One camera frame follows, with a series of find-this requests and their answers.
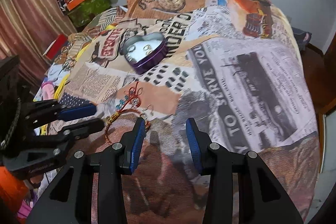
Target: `striped curtain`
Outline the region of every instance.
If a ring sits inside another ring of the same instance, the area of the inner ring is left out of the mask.
[[[49,67],[44,51],[60,33],[76,32],[56,0],[0,0],[0,58],[20,56],[20,75],[39,86]]]

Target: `green container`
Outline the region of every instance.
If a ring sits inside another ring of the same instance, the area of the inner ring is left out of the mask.
[[[85,0],[68,13],[73,25],[86,26],[98,14],[111,7],[110,0]]]

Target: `orange box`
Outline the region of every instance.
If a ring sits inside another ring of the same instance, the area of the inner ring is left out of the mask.
[[[80,5],[83,1],[85,1],[85,0],[71,0],[67,4],[68,10],[71,11],[73,8],[75,8],[76,6]]]

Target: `wooden door frame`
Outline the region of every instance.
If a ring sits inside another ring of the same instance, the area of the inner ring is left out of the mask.
[[[336,110],[336,98],[316,113],[320,139],[320,169],[322,172],[326,150],[326,116]]]

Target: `orange object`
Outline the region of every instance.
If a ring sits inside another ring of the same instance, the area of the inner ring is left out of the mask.
[[[77,7],[78,5],[80,5],[83,1],[85,0],[71,0],[68,4],[67,4],[67,8],[69,11],[71,11],[73,8]]]
[[[14,214],[20,209],[28,193],[25,183],[14,177],[5,167],[0,167],[0,197]]]

